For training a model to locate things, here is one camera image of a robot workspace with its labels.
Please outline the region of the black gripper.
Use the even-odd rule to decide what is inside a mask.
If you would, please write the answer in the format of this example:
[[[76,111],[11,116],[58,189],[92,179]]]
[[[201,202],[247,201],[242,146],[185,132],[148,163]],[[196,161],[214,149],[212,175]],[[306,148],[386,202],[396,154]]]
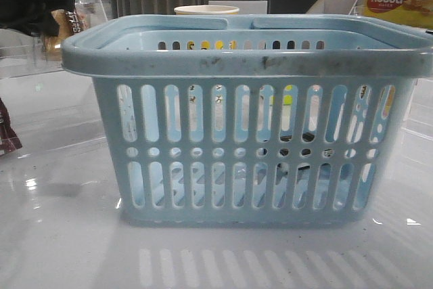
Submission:
[[[60,25],[52,12],[74,10],[74,0],[1,0],[1,28],[15,30],[31,37],[56,37]]]

